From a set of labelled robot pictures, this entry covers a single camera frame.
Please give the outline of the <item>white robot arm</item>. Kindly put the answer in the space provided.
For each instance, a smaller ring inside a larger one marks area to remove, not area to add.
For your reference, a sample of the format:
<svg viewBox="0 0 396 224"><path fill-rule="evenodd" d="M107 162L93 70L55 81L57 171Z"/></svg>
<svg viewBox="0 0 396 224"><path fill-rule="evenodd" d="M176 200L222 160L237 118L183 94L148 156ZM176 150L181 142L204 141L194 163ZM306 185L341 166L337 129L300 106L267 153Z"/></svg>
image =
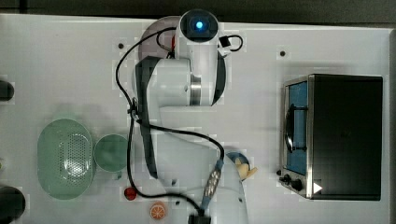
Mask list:
<svg viewBox="0 0 396 224"><path fill-rule="evenodd" d="M219 52L217 18L203 9L184 13L176 26L175 57L147 56L134 70L140 132L149 174L162 182L168 196L191 199L172 224L248 224L242 180L224 147L182 139L175 128L163 126L165 107L212 106L226 84L225 62Z"/></svg>

